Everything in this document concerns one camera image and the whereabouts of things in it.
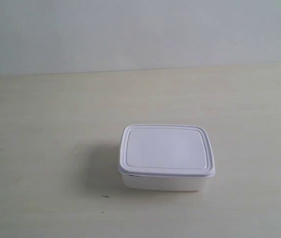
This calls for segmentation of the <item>white lidded plastic container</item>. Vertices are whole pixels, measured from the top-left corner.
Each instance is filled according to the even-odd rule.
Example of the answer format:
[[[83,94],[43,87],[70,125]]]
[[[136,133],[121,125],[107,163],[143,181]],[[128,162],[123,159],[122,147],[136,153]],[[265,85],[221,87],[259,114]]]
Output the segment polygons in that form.
[[[126,127],[118,170],[129,188],[163,191],[200,191],[216,174],[205,129],[177,124]]]

